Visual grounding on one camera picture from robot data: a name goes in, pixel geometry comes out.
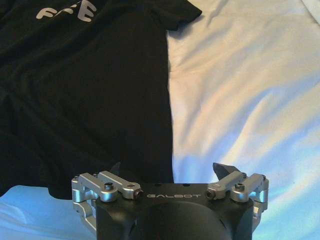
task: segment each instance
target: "t-shirt sleeve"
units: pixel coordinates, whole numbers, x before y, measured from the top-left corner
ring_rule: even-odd
[[[146,0],[150,13],[167,30],[177,30],[179,24],[190,23],[202,13],[187,0]]]

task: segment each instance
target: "white bed sheet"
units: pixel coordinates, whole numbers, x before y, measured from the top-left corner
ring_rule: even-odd
[[[190,2],[202,16],[168,33],[174,181],[216,181],[213,162],[265,174],[253,239],[320,239],[320,1]],[[2,239],[94,236],[71,201],[16,186],[0,198]]]

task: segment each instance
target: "black t-shirt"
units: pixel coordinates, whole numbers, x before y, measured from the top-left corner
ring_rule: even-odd
[[[1,0],[0,195],[69,199],[74,175],[117,162],[173,182],[166,30],[200,14],[186,0]]]

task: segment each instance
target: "white letter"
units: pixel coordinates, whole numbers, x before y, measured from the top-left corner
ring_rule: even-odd
[[[74,11],[71,8],[65,8],[65,9],[62,9],[61,11],[59,11],[55,16],[57,16],[61,12],[67,12],[69,14],[73,14],[74,13]]]
[[[91,18],[89,17],[93,17],[94,13],[90,11],[89,8],[94,12],[97,11],[96,7],[91,2],[87,0],[83,0],[81,2],[80,10],[78,13],[78,19],[90,23]]]
[[[41,9],[35,18],[42,19],[43,16],[52,18],[54,16],[53,14],[56,14],[56,13],[57,13],[57,10],[47,7],[47,8]]]

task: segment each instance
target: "metal linkage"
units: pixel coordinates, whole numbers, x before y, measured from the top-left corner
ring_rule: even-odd
[[[244,203],[251,198],[253,200],[253,222],[254,231],[261,221],[262,213],[268,209],[269,180],[264,175],[252,174],[245,181],[232,187],[230,197],[232,200]]]
[[[206,198],[209,200],[223,199],[226,197],[226,192],[230,191],[232,186],[238,182],[242,182],[244,179],[245,175],[242,172],[234,171],[220,181],[209,183]]]
[[[77,175],[72,179],[71,186],[73,209],[81,215],[82,222],[93,234],[97,232],[97,222],[92,208],[96,207],[97,198],[109,203],[117,199],[118,191],[125,199],[132,200],[143,193],[140,184],[126,181],[108,171]]]
[[[262,213],[268,209],[269,180],[261,174],[247,174],[234,171],[218,182],[208,184],[206,197],[209,200],[223,199],[230,191],[230,198],[238,203],[253,200],[252,232],[261,221]]]
[[[98,179],[103,182],[112,182],[113,185],[122,193],[125,199],[135,200],[143,194],[140,184],[130,182],[108,171],[102,171],[98,174]]]

